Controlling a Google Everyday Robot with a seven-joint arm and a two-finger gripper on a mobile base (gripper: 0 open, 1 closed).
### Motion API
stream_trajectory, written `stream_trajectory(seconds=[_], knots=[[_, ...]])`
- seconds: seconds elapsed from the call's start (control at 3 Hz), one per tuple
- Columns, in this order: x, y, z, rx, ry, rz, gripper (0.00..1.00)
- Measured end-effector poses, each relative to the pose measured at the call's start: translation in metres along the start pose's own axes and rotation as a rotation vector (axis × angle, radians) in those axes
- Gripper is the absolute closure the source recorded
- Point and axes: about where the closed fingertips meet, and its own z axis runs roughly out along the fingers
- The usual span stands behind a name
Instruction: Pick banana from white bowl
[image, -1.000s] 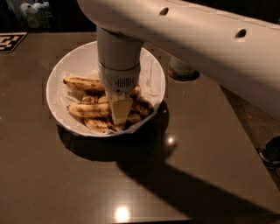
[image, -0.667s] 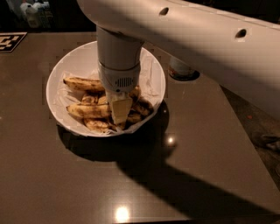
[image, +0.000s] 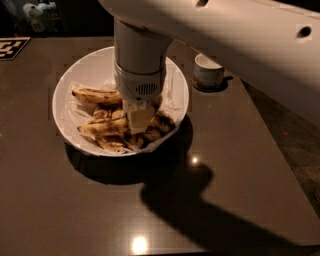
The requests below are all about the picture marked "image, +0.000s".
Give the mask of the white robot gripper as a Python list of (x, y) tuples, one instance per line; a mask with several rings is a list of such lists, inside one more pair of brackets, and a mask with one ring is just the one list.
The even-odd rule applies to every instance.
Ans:
[(123, 110), (130, 132), (144, 133), (155, 115), (155, 109), (148, 101), (153, 101), (162, 93), (166, 66), (151, 74), (135, 74), (114, 62), (114, 77), (116, 88), (124, 98)]

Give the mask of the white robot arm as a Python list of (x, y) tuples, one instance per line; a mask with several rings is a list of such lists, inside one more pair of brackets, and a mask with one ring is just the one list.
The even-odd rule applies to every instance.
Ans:
[(274, 0), (98, 0), (123, 96), (158, 82), (177, 39), (320, 126), (320, 17)]

